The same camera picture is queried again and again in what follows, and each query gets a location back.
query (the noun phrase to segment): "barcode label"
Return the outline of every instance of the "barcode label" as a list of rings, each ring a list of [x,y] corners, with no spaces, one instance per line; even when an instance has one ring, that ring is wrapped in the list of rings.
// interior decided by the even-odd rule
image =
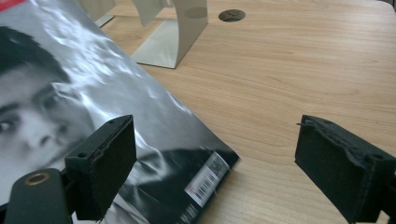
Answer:
[[[184,190],[203,207],[229,169],[227,162],[214,152]]]

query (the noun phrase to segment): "wood grain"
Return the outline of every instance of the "wood grain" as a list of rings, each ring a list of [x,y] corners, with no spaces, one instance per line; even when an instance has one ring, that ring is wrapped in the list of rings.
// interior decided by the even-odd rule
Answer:
[[[174,17],[141,27],[117,0],[103,30],[128,54]],[[239,22],[221,11],[244,10]],[[200,223],[347,223],[294,163],[302,114],[396,156],[396,15],[364,0],[211,0],[176,69],[142,65],[242,158]],[[378,223],[386,223],[382,215]]]

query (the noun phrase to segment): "nose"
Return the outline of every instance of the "nose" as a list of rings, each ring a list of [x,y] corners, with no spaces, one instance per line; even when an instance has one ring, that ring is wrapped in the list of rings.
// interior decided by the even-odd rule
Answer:
[[[63,125],[39,111],[29,111],[22,120],[21,128],[28,147],[38,149],[59,145],[58,135]]]

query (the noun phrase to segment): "book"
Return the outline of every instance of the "book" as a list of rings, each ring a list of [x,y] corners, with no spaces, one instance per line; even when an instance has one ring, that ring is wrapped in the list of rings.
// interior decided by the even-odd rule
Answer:
[[[103,223],[196,222],[238,155],[74,1],[0,1],[0,204],[19,177],[62,170],[72,148],[129,114],[137,162]]]

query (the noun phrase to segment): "metal stand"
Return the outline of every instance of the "metal stand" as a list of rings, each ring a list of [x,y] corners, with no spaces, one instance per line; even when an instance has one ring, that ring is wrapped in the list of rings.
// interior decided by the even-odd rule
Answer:
[[[207,25],[206,0],[133,0],[143,26],[164,7],[175,7],[177,20],[164,21],[132,54],[137,63],[176,68]]]

